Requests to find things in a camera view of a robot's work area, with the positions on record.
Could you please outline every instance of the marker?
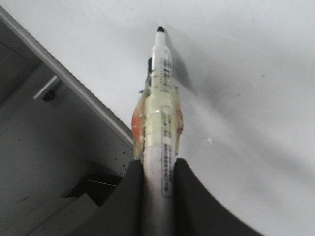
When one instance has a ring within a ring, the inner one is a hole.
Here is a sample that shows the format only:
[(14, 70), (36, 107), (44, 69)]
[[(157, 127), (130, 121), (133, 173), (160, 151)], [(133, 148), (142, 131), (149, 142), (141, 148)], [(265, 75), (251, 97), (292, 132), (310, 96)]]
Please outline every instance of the marker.
[(162, 26), (148, 64), (145, 89), (132, 117), (134, 156), (142, 160), (145, 176), (141, 231), (143, 236), (173, 236), (173, 171), (183, 117)]

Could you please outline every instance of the white wall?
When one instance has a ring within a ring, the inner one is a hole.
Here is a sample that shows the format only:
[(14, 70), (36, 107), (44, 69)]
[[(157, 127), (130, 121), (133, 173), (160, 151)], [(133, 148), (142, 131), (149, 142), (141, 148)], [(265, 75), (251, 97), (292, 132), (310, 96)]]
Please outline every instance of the white wall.
[(180, 157), (260, 232), (313, 234), (314, 1), (0, 4), (127, 125), (165, 26), (184, 113)]

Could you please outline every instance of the white marker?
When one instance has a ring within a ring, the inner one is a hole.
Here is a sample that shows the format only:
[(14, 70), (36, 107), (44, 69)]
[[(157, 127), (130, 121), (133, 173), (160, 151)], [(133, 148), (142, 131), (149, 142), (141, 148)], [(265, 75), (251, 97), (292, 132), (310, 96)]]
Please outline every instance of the white marker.
[(159, 27), (146, 87), (132, 118), (136, 159), (143, 163), (142, 235), (175, 235), (173, 171), (183, 118), (173, 85), (172, 57)]

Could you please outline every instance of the white surface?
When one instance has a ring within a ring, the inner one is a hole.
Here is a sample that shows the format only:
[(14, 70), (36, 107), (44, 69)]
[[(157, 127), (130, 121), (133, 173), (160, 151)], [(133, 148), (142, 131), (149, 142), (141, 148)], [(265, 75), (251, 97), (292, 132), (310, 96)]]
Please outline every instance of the white surface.
[(260, 232), (314, 234), (315, 1), (0, 4), (128, 126), (165, 26), (184, 114), (180, 157)]

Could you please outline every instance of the black marker tip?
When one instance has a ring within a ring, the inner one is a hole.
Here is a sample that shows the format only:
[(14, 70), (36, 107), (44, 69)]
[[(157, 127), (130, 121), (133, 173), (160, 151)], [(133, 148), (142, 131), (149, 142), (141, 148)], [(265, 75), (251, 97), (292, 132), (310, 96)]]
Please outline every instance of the black marker tip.
[(158, 32), (164, 32), (164, 28), (162, 26), (160, 26), (158, 29), (157, 29)]

